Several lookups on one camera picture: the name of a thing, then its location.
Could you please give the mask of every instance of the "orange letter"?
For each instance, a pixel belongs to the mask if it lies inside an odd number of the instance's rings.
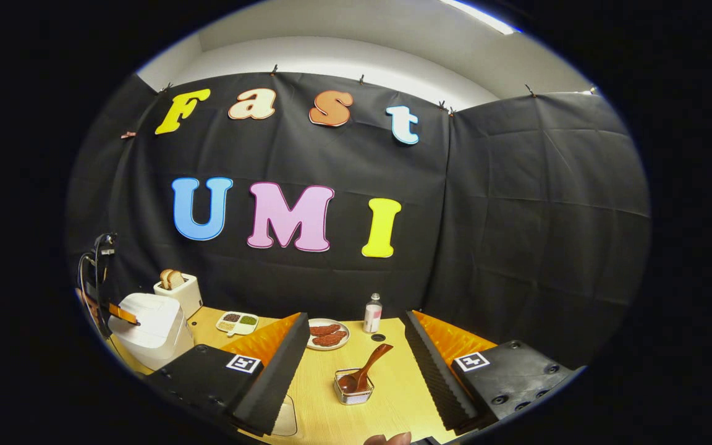
[[[339,127],[350,119],[347,107],[354,104],[350,93],[324,91],[315,98],[314,109],[309,110],[309,121],[313,124]]]

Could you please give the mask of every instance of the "yellow letter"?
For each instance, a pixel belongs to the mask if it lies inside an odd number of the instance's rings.
[[[373,226],[370,228],[370,239],[362,247],[362,255],[374,258],[388,258],[395,253],[392,245],[392,226],[395,223],[395,214],[401,210],[401,204],[395,200],[373,198],[370,200],[373,209]]]
[[[171,133],[180,128],[178,119],[186,119],[194,111],[197,101],[204,101],[210,97],[210,90],[192,91],[191,93],[178,94],[172,99],[172,107],[166,113],[164,123],[156,129],[156,135]]]
[[[238,102],[229,108],[227,114],[233,119],[246,119],[247,117],[265,119],[276,111],[274,110],[274,99],[276,99],[276,92],[269,88],[244,91],[238,94]]]

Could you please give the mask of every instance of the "hand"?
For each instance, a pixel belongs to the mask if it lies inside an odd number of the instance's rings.
[[[364,445],[410,445],[410,431],[393,436],[389,440],[383,434],[372,436],[364,441]]]

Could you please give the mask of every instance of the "ceiling light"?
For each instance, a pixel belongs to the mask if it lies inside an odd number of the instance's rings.
[[[479,20],[480,22],[491,26],[491,28],[499,31],[505,36],[508,36],[512,33],[517,33],[516,29],[511,28],[511,26],[507,25],[506,23],[500,22],[499,20],[496,20],[494,17],[489,16],[485,12],[480,12],[477,9],[472,8],[471,6],[464,5],[460,2],[455,2],[455,0],[439,0],[439,2],[446,3],[447,5],[453,6],[463,12],[466,12],[466,14],[477,18],[477,20]]]

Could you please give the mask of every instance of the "brown spoon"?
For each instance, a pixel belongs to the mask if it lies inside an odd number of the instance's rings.
[[[373,351],[373,355],[370,356],[370,359],[367,360],[367,364],[365,364],[362,369],[353,372],[353,374],[344,375],[339,378],[337,381],[339,389],[342,389],[342,392],[345,394],[367,391],[367,371],[370,370],[370,366],[373,366],[373,363],[375,363],[376,360],[381,358],[381,356],[385,353],[389,352],[389,350],[393,347],[394,346],[385,343],[376,347],[375,351]]]

